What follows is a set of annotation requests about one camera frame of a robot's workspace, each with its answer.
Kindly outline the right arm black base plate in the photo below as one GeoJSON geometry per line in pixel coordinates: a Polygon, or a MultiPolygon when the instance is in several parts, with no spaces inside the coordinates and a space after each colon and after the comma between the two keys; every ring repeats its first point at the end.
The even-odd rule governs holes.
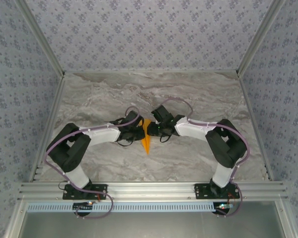
{"type": "Polygon", "coordinates": [[[220,188],[215,184],[196,183],[194,185],[196,199],[239,199],[240,194],[236,185],[229,183],[226,187],[220,188]]]}

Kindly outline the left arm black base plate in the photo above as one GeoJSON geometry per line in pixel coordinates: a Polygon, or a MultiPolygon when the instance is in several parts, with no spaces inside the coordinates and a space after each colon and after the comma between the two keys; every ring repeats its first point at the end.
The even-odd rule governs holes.
{"type": "MultiPolygon", "coordinates": [[[[84,187],[85,190],[92,190],[107,193],[107,184],[90,184],[84,187]]],[[[76,190],[70,184],[65,185],[63,192],[63,200],[105,200],[106,195],[104,194],[95,194],[95,193],[86,193],[80,190],[76,190]]]]}

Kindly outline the aluminium table side rail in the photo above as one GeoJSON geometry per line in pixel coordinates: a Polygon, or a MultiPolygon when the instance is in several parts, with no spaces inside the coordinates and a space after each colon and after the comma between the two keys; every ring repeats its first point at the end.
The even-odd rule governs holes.
{"type": "Polygon", "coordinates": [[[42,161],[44,160],[44,155],[46,153],[47,146],[49,145],[50,139],[52,137],[54,125],[57,118],[57,113],[60,106],[60,101],[62,99],[64,85],[65,85],[64,76],[61,76],[53,99],[51,110],[50,110],[48,119],[46,121],[43,137],[39,144],[38,151],[30,172],[29,182],[39,181],[39,177],[41,174],[40,170],[42,169],[42,161]]]}
{"type": "Polygon", "coordinates": [[[252,108],[251,102],[249,100],[246,87],[244,85],[244,82],[243,82],[241,76],[239,75],[238,70],[236,70],[236,75],[237,75],[237,78],[239,80],[241,90],[243,92],[244,99],[245,99],[245,102],[246,102],[246,106],[247,106],[249,114],[250,114],[252,126],[253,126],[254,133],[255,133],[255,136],[256,136],[256,140],[257,140],[257,144],[258,144],[258,147],[260,149],[261,156],[262,156],[262,159],[263,159],[263,162],[264,162],[264,166],[265,166],[265,170],[266,170],[266,174],[267,174],[267,179],[269,181],[274,181],[275,179],[274,179],[273,171],[272,171],[272,168],[271,168],[270,161],[268,159],[267,153],[265,151],[264,143],[263,143],[263,140],[262,140],[259,128],[258,128],[258,124],[257,124],[256,118],[255,118],[254,112],[253,112],[253,108],[252,108]]]}

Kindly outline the aluminium frame post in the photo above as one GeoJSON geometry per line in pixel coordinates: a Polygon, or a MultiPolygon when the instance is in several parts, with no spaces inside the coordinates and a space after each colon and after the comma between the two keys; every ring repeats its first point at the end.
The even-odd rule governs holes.
{"type": "Polygon", "coordinates": [[[286,0],[272,0],[267,12],[265,13],[258,29],[252,38],[249,47],[247,48],[237,70],[237,76],[241,78],[246,72],[248,66],[253,60],[257,50],[262,44],[267,32],[274,23],[278,13],[280,12],[282,6],[285,4],[286,0]]]}
{"type": "Polygon", "coordinates": [[[27,25],[31,29],[34,37],[36,38],[38,44],[40,45],[41,49],[43,50],[45,56],[47,57],[49,63],[51,64],[52,68],[56,72],[56,74],[63,78],[64,72],[63,69],[54,54],[52,48],[50,47],[47,38],[44,36],[43,31],[41,30],[35,16],[33,15],[31,9],[29,8],[26,0],[14,0],[16,6],[18,7],[19,11],[21,12],[24,20],[26,21],[27,25]]]}

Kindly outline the aluminium mounting rail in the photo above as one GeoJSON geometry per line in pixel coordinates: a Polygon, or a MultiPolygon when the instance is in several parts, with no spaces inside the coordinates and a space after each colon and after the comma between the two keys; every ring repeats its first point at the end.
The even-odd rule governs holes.
{"type": "MultiPolygon", "coordinates": [[[[114,201],[189,201],[195,200],[194,182],[107,182],[107,192],[114,201]]],[[[288,199],[286,186],[280,181],[237,184],[245,201],[275,201],[288,199]]],[[[63,191],[57,182],[26,182],[21,185],[18,200],[60,201],[63,191]]]]}

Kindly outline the orange square paper sheet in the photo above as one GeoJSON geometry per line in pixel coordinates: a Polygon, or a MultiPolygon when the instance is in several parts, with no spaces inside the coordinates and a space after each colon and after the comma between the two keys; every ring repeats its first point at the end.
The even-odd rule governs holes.
{"type": "Polygon", "coordinates": [[[144,131],[146,133],[146,137],[144,139],[141,140],[142,145],[145,149],[146,154],[149,154],[149,150],[150,150],[150,136],[147,135],[147,130],[148,130],[148,125],[151,123],[150,119],[144,119],[144,131]]]}

